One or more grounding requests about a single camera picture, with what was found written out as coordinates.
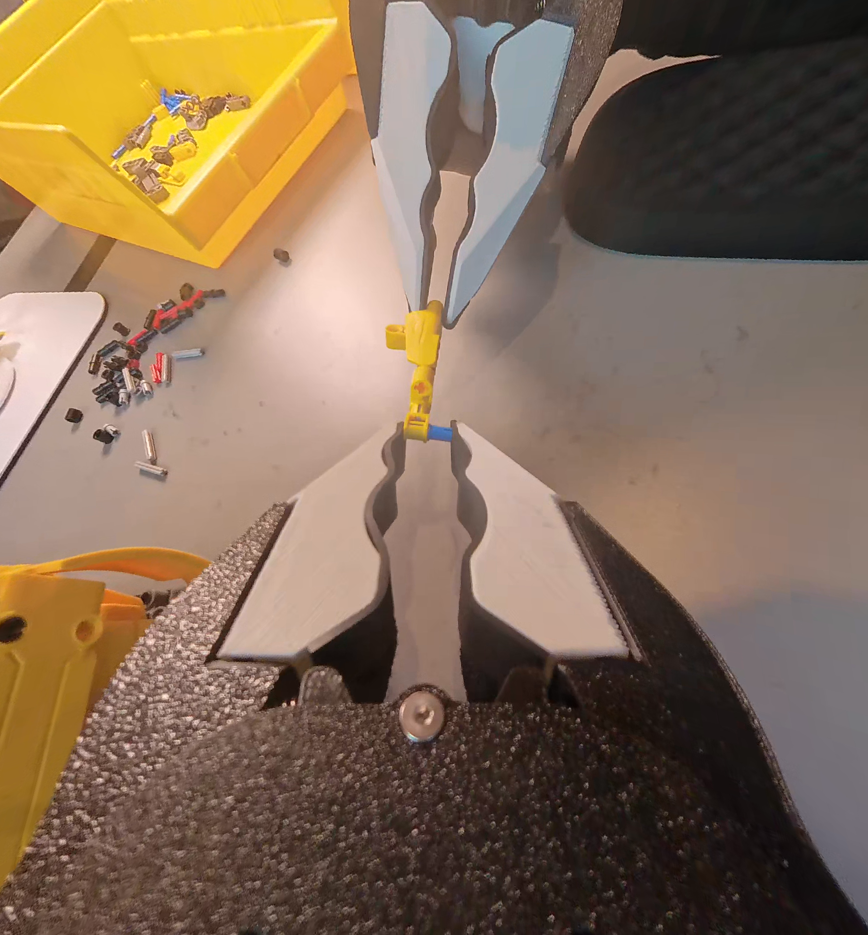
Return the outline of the yellow beam assembly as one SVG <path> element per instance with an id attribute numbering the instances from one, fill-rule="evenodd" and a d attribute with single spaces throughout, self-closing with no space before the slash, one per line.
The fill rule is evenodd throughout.
<path id="1" fill-rule="evenodd" d="M 404 352 L 413 371 L 409 386 L 408 415 L 428 417 L 433 403 L 437 366 L 440 357 L 443 304 L 433 300 L 421 310 L 410 311 L 403 323 L 385 327 L 389 350 Z"/>

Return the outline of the yellow tracked toy robot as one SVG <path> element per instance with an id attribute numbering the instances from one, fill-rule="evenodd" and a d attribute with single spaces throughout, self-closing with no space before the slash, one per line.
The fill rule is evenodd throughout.
<path id="1" fill-rule="evenodd" d="M 208 560 L 124 547 L 0 566 L 0 889 L 30 845 L 86 717 L 136 641 L 140 598 L 80 572 L 191 582 Z"/>

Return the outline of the pile of small building parts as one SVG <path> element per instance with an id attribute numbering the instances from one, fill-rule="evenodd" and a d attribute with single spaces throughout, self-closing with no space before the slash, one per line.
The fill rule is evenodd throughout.
<path id="1" fill-rule="evenodd" d="M 224 288 L 184 282 L 175 297 L 150 306 L 140 326 L 114 322 L 111 339 L 86 363 L 92 383 L 89 408 L 70 406 L 64 412 L 69 436 L 91 438 L 101 452 L 111 451 L 122 438 L 124 414 L 139 412 L 159 391 L 169 388 L 182 365 L 207 357 L 206 345 L 178 347 L 172 335 L 226 297 Z"/>

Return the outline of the yellow parts bin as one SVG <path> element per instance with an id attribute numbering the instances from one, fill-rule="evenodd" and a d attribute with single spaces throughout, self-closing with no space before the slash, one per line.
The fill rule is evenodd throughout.
<path id="1" fill-rule="evenodd" d="M 0 25 L 0 180 L 63 224 L 217 268 L 354 73 L 349 2 L 27 2 Z M 160 88 L 253 102 L 156 204 L 110 162 Z"/>

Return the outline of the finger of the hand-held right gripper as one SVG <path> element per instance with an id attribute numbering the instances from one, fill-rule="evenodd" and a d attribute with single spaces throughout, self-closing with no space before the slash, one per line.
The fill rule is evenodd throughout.
<path id="1" fill-rule="evenodd" d="M 414 311 L 428 305 L 440 172 L 455 135 L 455 37 L 437 2 L 388 3 L 383 25 L 371 147 L 406 307 Z"/>
<path id="2" fill-rule="evenodd" d="M 472 17 L 453 22 L 460 115 L 488 144 L 470 182 L 470 214 L 451 261 L 444 323 L 454 326 L 483 285 L 542 181 L 545 144 L 575 41 L 575 28 L 535 19 L 523 28 Z"/>

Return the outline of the mixed plastic connector pieces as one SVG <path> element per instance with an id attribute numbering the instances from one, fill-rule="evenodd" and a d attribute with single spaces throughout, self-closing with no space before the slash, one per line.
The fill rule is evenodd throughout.
<path id="1" fill-rule="evenodd" d="M 160 88 L 147 117 L 130 128 L 111 153 L 110 167 L 156 204 L 186 185 L 199 156 L 230 129 L 227 119 L 249 110 L 240 93 L 199 95 Z"/>

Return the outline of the white stand base with leaflet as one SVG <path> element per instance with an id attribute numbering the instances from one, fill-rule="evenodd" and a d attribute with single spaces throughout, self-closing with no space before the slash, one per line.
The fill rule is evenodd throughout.
<path id="1" fill-rule="evenodd" d="M 105 320 L 100 293 L 0 298 L 0 487 Z"/>

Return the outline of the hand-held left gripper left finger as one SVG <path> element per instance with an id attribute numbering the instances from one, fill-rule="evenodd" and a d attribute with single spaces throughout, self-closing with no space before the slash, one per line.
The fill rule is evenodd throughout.
<path id="1" fill-rule="evenodd" d="M 384 541 L 405 466 L 382 427 L 294 494 L 212 649 L 216 663 L 293 663 L 375 611 L 391 583 Z"/>

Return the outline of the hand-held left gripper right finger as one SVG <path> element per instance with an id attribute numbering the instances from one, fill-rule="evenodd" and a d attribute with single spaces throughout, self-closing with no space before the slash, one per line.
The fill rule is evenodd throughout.
<path id="1" fill-rule="evenodd" d="M 544 657 L 630 657 L 557 492 L 465 423 L 453 424 L 453 475 L 466 606 Z"/>

